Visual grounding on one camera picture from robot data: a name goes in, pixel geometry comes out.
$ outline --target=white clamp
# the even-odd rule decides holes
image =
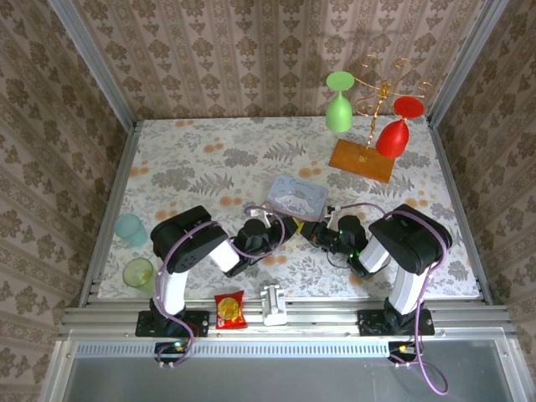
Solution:
[[[279,285],[264,286],[260,291],[262,317],[267,327],[286,324],[285,292]]]
[[[266,205],[266,204],[262,204],[261,205],[262,207],[264,208],[270,208],[270,205]],[[266,225],[267,228],[270,228],[271,227],[271,224],[270,224],[270,221],[268,220],[268,215],[271,215],[270,213],[262,210],[262,209],[252,209],[250,210],[250,217],[251,218],[257,218],[257,219],[260,219],[262,222],[264,222],[264,224]]]

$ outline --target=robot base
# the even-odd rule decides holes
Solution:
[[[192,328],[196,338],[206,338],[209,335],[210,312],[187,310],[181,320]],[[136,336],[141,338],[187,338],[188,332],[175,322],[162,327],[157,325],[153,312],[140,312],[137,317]]]
[[[415,318],[404,326],[393,328],[385,316],[385,310],[359,310],[358,328],[361,337],[377,337],[384,335],[415,335]],[[430,310],[422,309],[419,317],[420,335],[434,335],[434,323]]]

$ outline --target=patterned wallpaper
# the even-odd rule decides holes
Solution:
[[[0,1],[0,400],[36,400],[126,134],[46,1]]]
[[[536,2],[511,0],[440,124],[494,296],[536,379]]]
[[[138,120],[321,115],[329,72],[376,80],[358,62],[365,54],[382,57],[384,70],[413,61],[399,90],[415,92],[420,80],[439,90],[483,3],[75,0]]]

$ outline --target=snack bag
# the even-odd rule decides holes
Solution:
[[[244,291],[214,296],[218,313],[216,329],[238,329],[248,326],[242,314],[243,296]]]

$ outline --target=teal plastic cup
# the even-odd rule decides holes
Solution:
[[[114,232],[130,245],[138,247],[147,241],[143,223],[135,214],[124,214],[117,218]]]

